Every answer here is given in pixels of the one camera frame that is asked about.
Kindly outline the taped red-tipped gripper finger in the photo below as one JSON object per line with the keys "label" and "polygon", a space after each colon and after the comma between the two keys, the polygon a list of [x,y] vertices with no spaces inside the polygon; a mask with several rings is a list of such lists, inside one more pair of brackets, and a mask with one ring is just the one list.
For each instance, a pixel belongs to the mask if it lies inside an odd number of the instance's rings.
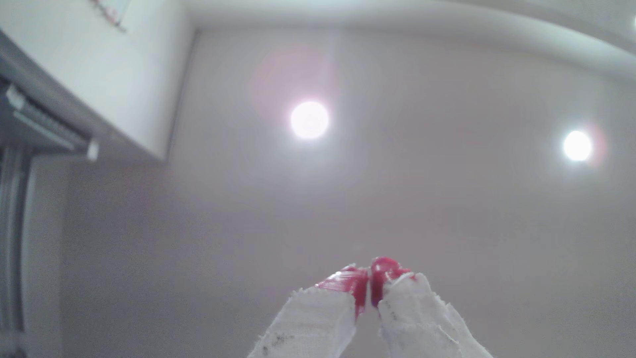
{"label": "taped red-tipped gripper finger", "polygon": [[248,357],[340,357],[365,310],[368,268],[349,265],[294,291]]}
{"label": "taped red-tipped gripper finger", "polygon": [[377,257],[370,275],[371,303],[378,311],[389,357],[492,357],[423,273]]}

